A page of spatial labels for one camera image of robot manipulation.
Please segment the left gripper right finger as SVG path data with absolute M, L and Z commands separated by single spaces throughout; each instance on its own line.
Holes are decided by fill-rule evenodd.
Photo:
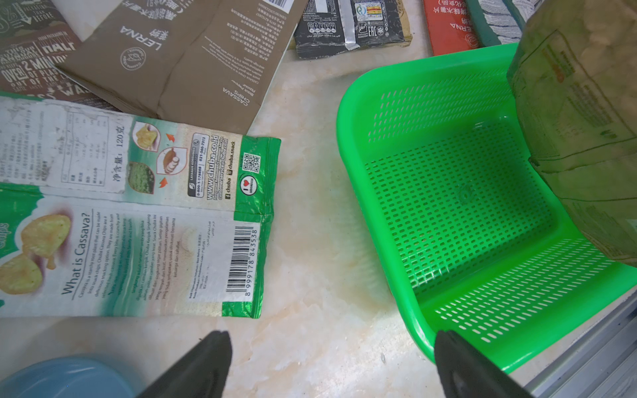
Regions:
M 532 397 L 454 331 L 437 333 L 434 356 L 446 397 Z

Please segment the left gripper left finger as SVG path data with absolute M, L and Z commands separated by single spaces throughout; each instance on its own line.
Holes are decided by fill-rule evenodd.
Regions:
M 222 397 L 231 364 L 230 334 L 213 331 L 142 391 L 139 397 Z

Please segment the yellow kettle chips bag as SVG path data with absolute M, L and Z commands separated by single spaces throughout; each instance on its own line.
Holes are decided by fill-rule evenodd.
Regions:
M 544 2 L 508 81 L 532 167 L 584 237 L 635 266 L 635 2 Z

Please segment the red Lerna chips bag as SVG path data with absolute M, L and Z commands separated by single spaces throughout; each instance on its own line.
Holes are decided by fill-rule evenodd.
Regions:
M 464 0 L 423 0 L 434 56 L 480 48 Z

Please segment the dark green Real chips bag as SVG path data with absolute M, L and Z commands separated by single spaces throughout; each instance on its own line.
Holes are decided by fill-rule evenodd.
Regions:
M 518 43 L 527 21 L 543 3 L 543 0 L 465 1 L 481 46 Z

